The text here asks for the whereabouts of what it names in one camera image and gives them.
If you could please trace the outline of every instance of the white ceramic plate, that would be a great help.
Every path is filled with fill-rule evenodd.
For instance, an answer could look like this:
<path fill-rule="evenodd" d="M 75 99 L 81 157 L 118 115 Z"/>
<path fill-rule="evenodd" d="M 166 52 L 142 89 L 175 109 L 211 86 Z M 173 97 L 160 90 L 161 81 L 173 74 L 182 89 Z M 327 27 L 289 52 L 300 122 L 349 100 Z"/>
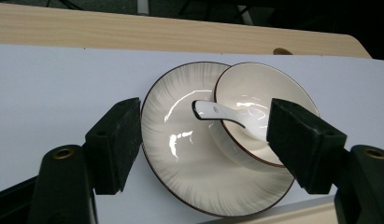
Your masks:
<path fill-rule="evenodd" d="M 216 147 L 209 125 L 192 112 L 192 101 L 209 100 L 229 66 L 188 63 L 159 78 L 142 108 L 143 148 L 160 181 L 187 205 L 218 217 L 262 212 L 292 185 L 285 168 L 256 172 L 241 167 Z"/>

